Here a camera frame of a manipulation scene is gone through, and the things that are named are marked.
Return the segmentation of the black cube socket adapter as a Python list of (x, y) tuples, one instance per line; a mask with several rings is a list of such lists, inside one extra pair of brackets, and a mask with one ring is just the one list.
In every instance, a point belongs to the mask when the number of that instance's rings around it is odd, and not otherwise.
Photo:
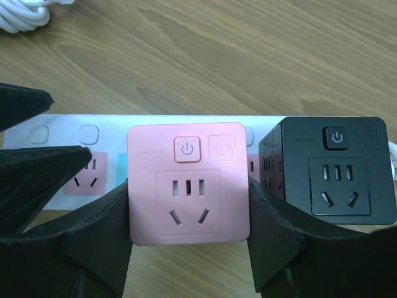
[(259, 143), (260, 182), (332, 224), (396, 222), (385, 122), (378, 117), (286, 117)]

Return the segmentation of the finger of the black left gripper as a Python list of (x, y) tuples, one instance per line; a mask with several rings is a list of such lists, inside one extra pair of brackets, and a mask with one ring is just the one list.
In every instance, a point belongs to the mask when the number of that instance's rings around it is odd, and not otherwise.
[(81, 146), (1, 150), (1, 234), (22, 232), (91, 159)]
[(1, 131), (48, 111), (53, 103), (46, 91), (1, 83)]

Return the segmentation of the white multicolour power strip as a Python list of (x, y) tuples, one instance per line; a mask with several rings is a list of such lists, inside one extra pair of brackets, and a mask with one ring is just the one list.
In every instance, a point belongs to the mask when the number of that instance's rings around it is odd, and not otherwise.
[(253, 179), (261, 184), (259, 143), (284, 118), (252, 115), (44, 114), (8, 129), (4, 148), (81, 145), (90, 149), (92, 159), (88, 165), (45, 205), (51, 210), (75, 210), (123, 183), (128, 185), (127, 134), (136, 125), (240, 123), (246, 131), (248, 183)]

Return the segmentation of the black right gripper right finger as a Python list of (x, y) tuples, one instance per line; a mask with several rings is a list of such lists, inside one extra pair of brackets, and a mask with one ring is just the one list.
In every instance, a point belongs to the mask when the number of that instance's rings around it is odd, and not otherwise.
[(363, 233), (319, 220), (249, 181), (247, 239), (262, 297), (395, 297), (396, 227)]

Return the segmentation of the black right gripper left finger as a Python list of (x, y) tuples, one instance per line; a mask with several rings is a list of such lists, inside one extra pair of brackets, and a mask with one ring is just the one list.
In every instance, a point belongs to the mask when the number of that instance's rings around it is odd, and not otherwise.
[(1, 297), (121, 297), (132, 252), (128, 185), (1, 236)]

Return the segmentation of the pink cube socket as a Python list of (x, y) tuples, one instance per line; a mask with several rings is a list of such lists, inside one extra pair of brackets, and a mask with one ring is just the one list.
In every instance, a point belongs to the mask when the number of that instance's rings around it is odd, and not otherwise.
[(135, 245), (241, 242), (250, 233), (242, 124), (136, 125), (127, 134)]

